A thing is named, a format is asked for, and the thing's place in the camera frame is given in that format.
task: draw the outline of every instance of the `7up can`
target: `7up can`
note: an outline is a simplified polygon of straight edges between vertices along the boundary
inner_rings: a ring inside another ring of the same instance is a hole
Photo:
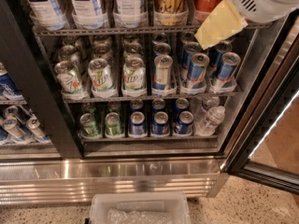
[[[89,63],[88,74],[96,91],[109,91],[114,87],[111,66],[105,59],[93,59]]]
[[[64,92],[71,94],[83,92],[82,77],[75,65],[71,62],[60,62],[54,69]]]
[[[141,58],[129,57],[123,66],[124,88],[128,91],[138,91],[145,88],[146,67]]]

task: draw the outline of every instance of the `green can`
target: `green can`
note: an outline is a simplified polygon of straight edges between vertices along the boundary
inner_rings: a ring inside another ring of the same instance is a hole
[[[89,138],[100,136],[101,130],[93,114],[87,113],[80,118],[82,134]]]
[[[106,133],[110,136],[121,135],[123,128],[121,125],[121,118],[118,113],[108,113],[105,118]]]

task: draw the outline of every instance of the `clear plastic bottle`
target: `clear plastic bottle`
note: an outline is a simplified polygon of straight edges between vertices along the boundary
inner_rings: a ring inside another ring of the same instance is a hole
[[[223,106],[211,107],[196,125],[196,134],[200,136],[212,135],[224,121],[224,118],[225,108]]]

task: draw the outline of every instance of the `white device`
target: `white device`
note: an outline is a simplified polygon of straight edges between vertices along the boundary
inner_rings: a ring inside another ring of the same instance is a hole
[[[299,0],[234,0],[247,19],[265,23],[278,20],[299,8]]]

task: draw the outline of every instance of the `refrigerator door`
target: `refrigerator door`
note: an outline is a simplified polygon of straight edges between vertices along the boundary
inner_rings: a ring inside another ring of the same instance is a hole
[[[225,171],[274,188],[299,193],[299,17],[284,41],[235,132]]]

